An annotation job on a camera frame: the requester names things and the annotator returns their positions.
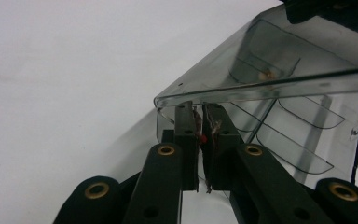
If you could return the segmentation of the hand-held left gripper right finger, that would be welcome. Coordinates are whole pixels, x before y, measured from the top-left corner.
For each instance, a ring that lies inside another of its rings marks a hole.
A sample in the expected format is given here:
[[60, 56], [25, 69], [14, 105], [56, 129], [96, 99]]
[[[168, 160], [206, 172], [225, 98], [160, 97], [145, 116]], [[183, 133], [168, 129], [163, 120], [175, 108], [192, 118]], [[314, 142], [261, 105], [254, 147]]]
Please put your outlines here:
[[265, 147], [246, 144], [227, 111], [202, 107], [207, 186], [239, 197], [237, 214], [255, 224], [334, 224]]

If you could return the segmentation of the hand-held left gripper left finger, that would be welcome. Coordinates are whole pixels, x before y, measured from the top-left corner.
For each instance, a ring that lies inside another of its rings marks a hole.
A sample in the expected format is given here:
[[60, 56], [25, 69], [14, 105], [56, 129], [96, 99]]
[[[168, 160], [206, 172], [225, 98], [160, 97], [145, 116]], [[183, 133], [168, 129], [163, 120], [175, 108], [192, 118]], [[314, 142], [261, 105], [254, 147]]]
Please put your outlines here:
[[146, 157], [122, 224], [181, 224], [183, 192], [196, 190], [199, 140], [189, 101], [174, 108], [174, 128]]

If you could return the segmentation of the smoky clear compartment box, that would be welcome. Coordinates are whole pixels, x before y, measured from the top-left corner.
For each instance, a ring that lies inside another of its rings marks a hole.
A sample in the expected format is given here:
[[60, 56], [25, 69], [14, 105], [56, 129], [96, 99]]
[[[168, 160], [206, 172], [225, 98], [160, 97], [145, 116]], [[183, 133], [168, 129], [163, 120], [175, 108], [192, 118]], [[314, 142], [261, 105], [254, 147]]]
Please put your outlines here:
[[272, 150], [309, 187], [355, 182], [358, 168], [358, 33], [315, 16], [292, 24], [284, 5], [264, 11], [154, 100], [220, 104], [246, 142]]

